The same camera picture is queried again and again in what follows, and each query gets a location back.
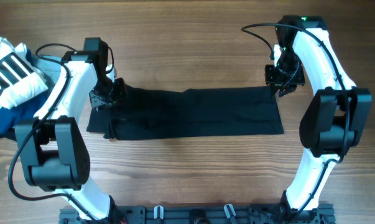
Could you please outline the black t-shirt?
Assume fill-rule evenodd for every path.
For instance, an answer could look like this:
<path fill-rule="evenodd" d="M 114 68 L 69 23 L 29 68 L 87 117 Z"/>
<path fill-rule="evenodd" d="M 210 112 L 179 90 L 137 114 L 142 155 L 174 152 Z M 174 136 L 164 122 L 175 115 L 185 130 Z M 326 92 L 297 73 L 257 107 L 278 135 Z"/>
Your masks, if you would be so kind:
<path fill-rule="evenodd" d="M 120 105 L 92 110 L 86 130 L 123 141 L 284 132 L 267 86 L 183 92 L 130 86 Z"/>

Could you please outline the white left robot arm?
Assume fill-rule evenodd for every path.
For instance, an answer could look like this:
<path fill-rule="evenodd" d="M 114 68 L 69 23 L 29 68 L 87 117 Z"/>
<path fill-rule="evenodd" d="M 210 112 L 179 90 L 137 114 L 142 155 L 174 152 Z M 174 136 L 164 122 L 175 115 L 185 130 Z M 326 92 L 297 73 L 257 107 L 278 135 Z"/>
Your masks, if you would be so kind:
<path fill-rule="evenodd" d="M 59 64 L 62 73 L 44 104 L 44 115 L 16 127 L 18 149 L 12 159 L 8 185 L 25 201 L 61 197 L 82 223 L 126 223 L 113 198 L 90 177 L 90 155 L 78 128 L 81 103 L 92 108 L 116 105 L 126 94 L 122 81 L 114 81 L 108 65 L 111 48 L 68 51 Z"/>

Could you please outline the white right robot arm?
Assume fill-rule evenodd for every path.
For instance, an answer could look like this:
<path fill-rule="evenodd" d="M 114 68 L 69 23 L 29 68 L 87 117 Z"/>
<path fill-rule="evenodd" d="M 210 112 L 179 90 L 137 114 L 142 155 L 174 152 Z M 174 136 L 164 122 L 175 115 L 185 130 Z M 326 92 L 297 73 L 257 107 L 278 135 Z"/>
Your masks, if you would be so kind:
<path fill-rule="evenodd" d="M 302 160 L 284 197 L 290 218 L 318 207 L 319 195 L 334 166 L 355 147 L 366 123 L 372 96 L 345 73 L 321 17 L 284 16 L 275 26 L 278 45 L 265 81 L 279 96 L 308 78 L 313 90 L 299 126 Z"/>

